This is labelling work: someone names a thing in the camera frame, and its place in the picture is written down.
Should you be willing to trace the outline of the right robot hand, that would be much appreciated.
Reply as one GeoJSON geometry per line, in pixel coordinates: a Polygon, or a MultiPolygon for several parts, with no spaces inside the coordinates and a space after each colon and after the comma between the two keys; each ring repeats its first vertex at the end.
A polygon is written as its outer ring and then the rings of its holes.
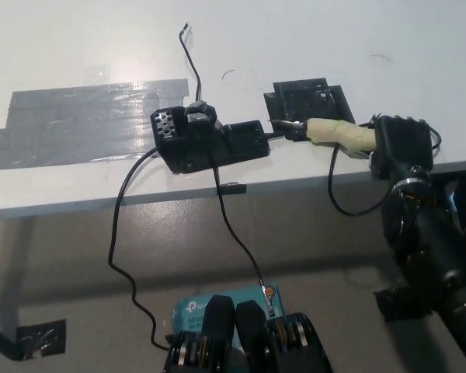
{"type": "Polygon", "coordinates": [[[373,124],[376,147],[370,157],[373,178],[397,183],[433,169],[431,127],[424,120],[380,115],[373,124]]]}

